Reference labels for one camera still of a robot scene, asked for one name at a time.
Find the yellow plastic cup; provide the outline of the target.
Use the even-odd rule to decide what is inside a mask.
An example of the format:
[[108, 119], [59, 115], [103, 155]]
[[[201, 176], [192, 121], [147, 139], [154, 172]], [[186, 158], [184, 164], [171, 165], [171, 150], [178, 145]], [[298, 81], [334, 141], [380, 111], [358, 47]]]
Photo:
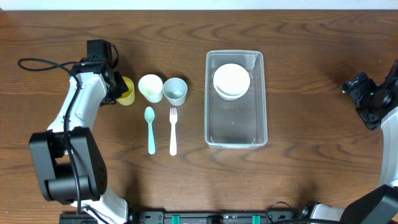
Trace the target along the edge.
[[133, 104], [135, 100], [135, 89], [133, 81], [128, 77], [123, 77], [125, 84], [127, 85], [127, 92], [124, 92], [121, 97], [117, 99], [117, 102], [121, 105], [128, 106]]

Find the white plastic cup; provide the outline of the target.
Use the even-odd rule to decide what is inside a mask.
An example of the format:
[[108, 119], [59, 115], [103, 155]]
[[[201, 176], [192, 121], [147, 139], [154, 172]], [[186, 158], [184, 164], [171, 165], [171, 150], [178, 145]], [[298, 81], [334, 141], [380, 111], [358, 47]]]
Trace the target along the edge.
[[139, 80], [138, 89], [150, 103], [158, 103], [163, 98], [163, 85], [160, 77], [148, 74]]

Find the mint green plastic spoon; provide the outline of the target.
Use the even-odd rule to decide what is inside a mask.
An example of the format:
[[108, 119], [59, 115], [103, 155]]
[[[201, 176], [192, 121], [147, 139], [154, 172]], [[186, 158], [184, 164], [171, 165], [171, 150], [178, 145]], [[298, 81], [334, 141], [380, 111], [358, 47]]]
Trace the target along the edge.
[[148, 106], [145, 109], [144, 119], [147, 121], [147, 125], [148, 125], [148, 153], [153, 155], [156, 152], [154, 130], [153, 130], [153, 125], [152, 125], [152, 123], [155, 119], [155, 112], [151, 106]]

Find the grey plastic cup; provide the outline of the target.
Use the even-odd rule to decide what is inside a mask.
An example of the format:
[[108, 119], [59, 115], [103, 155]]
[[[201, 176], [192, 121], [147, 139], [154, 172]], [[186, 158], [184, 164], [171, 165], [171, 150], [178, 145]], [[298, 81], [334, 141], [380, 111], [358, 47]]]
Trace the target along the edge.
[[163, 94], [174, 106], [184, 104], [187, 97], [188, 86], [181, 78], [168, 79], [163, 85]]

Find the white plastic fork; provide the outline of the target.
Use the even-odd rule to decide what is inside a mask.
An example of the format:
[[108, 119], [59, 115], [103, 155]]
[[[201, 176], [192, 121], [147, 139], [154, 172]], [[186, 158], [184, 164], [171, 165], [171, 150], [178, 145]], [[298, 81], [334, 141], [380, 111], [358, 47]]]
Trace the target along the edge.
[[177, 155], [176, 124], [177, 124], [177, 121], [178, 121], [177, 109], [176, 108], [171, 108], [170, 109], [169, 121], [170, 121], [170, 124], [171, 124], [169, 153], [170, 153], [171, 156], [176, 156]]

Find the grey plastic bowl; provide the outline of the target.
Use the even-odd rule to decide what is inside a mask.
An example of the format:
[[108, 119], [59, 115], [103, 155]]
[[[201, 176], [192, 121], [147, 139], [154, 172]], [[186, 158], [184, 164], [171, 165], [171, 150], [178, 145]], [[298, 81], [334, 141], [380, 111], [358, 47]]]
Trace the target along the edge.
[[218, 93], [218, 95], [227, 101], [234, 101], [239, 99], [240, 97], [242, 97], [244, 94], [240, 94], [240, 95], [225, 95], [224, 93]]

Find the white plastic bowl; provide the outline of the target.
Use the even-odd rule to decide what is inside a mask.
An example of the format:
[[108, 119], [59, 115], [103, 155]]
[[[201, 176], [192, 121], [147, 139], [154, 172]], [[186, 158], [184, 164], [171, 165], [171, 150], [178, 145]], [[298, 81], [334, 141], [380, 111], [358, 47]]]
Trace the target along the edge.
[[240, 65], [228, 63], [219, 67], [213, 76], [213, 86], [217, 93], [225, 95], [245, 94], [250, 86], [251, 77]]

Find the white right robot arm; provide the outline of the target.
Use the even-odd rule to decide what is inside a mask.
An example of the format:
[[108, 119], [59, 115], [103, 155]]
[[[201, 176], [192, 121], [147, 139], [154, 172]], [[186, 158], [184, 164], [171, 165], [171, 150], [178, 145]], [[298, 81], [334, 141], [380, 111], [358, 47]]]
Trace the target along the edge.
[[316, 203], [304, 208], [299, 218], [309, 223], [389, 223], [397, 215], [397, 67], [391, 68], [380, 85], [360, 73], [340, 88], [355, 103], [365, 126], [382, 130], [379, 187], [345, 209]]

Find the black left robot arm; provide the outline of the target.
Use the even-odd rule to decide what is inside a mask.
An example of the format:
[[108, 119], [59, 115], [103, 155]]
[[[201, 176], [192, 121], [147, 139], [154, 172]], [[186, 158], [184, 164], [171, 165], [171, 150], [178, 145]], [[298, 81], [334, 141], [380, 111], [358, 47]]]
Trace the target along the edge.
[[76, 208], [71, 223], [131, 223], [128, 202], [108, 187], [105, 162], [93, 137], [98, 110], [127, 86], [117, 61], [84, 58], [68, 71], [70, 87], [55, 120], [34, 133], [30, 152], [44, 199]]

